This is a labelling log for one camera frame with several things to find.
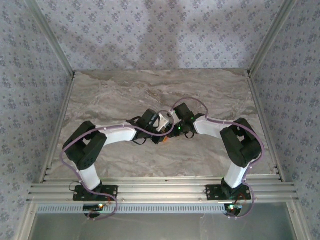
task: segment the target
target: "floral wallpaper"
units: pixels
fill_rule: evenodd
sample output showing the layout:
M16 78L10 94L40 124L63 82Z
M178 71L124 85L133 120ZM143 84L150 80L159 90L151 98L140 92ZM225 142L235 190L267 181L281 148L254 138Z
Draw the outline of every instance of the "floral wallpaper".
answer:
M38 181L71 79L23 0L0 1L0 239Z
M283 0L38 0L72 68L248 69Z
M320 2L300 0L254 81L288 181L320 240Z

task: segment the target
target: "glass panel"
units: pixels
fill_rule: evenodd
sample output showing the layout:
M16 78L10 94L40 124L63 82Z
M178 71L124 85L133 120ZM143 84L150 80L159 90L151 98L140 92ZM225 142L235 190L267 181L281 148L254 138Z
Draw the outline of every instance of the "glass panel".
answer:
M294 240L285 204L256 204L243 219L222 214L37 214L30 240Z

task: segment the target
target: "white tube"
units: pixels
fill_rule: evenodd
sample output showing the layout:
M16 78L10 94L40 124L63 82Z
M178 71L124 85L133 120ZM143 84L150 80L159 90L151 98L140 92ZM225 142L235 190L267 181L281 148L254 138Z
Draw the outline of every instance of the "white tube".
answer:
M207 121L205 116L199 117L193 125L198 134L209 135L217 139L222 139L220 135L222 129L231 126L230 124L224 125Z
M242 183L242 179L245 175L248 166L243 168L235 165L232 162L227 174L224 177L224 181L226 182L226 184L228 184L232 189L238 187Z
M103 133L106 135L107 139L104 143L104 146L109 144L114 144L118 142L129 142L134 139L137 131L135 129L129 128L129 127L123 127L123 128L116 128L116 129L107 129L107 130L99 130L100 133Z
M98 177L94 164L85 170L80 170L79 174L84 184L90 190L95 189L100 184L100 178Z

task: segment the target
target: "metal rail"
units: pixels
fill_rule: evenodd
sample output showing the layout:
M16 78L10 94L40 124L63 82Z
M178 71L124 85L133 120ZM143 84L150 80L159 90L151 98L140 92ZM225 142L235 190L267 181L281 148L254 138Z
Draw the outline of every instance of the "metal rail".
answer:
M281 182L279 175L249 175L257 203L287 203L298 199L292 182ZM69 190L72 179L46 181L31 186L27 201L37 204L73 204L74 193ZM218 177L145 177L110 178L104 185L118 185L117 199L129 204L172 203L230 203L229 200L207 201L205 186L220 184Z

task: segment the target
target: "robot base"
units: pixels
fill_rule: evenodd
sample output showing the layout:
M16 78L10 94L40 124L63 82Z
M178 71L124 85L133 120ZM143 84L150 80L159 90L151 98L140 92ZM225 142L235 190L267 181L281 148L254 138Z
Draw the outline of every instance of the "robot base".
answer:
M206 194L206 199L208 201L251 200L251 193L248 186L241 184L240 186L232 190L233 191L228 191L228 193L226 194L226 189L224 189L224 186L222 184L219 184L219 185L206 185L204 192Z
M101 185L98 186L93 190L94 192L97 193L103 193L103 194L109 194L115 198L117 198L118 195L118 186L116 185ZM73 194L73 201L75 202L89 202L89 201L114 201L111 197L108 199L106 196L100 196L100 195L95 195L91 194L90 192L87 192L87 190L82 186L78 185L74 189L74 194Z

